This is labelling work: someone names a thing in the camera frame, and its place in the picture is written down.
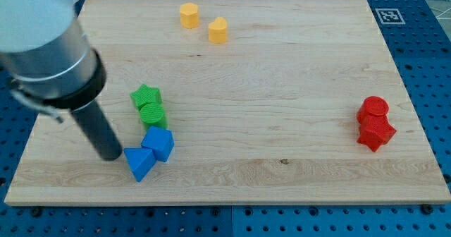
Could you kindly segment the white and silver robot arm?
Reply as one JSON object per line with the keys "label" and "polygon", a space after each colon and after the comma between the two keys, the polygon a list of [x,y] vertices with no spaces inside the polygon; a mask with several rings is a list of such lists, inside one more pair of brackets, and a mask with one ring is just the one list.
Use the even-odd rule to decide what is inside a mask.
{"label": "white and silver robot arm", "polygon": [[77,19],[79,0],[1,0],[1,65],[20,91],[53,107],[96,98],[106,71]]}

